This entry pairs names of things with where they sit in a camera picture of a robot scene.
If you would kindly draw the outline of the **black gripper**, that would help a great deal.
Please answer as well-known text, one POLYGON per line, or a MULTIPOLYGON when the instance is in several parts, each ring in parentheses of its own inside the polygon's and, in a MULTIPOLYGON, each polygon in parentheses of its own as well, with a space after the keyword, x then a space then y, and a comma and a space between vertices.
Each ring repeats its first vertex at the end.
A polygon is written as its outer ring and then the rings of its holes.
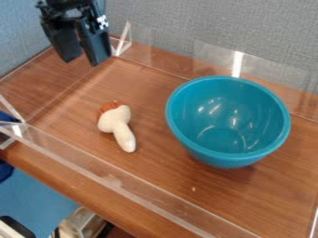
POLYGON ((112 56, 109 23, 97 0, 39 0, 36 7, 44 34, 64 62, 81 55, 80 47, 92 66, 112 56))

